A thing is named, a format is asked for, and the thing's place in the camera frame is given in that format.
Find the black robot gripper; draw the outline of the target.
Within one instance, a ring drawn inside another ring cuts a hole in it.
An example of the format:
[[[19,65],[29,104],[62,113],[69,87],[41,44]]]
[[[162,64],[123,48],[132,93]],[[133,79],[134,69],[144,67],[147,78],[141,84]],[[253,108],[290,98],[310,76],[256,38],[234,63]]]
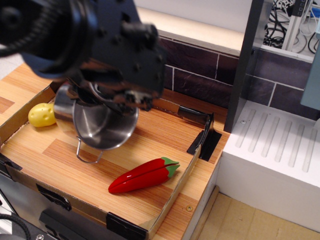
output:
[[[124,116],[150,111],[162,95],[166,52],[152,24],[142,23],[132,0],[71,0],[72,45],[68,97],[105,105]]]

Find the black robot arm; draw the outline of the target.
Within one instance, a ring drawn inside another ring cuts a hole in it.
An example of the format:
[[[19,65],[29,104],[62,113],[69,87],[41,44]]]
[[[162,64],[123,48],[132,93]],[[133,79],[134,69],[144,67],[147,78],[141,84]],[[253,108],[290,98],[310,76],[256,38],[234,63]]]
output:
[[[67,96],[127,115],[162,96],[166,52],[132,0],[3,0],[0,55],[20,54]]]

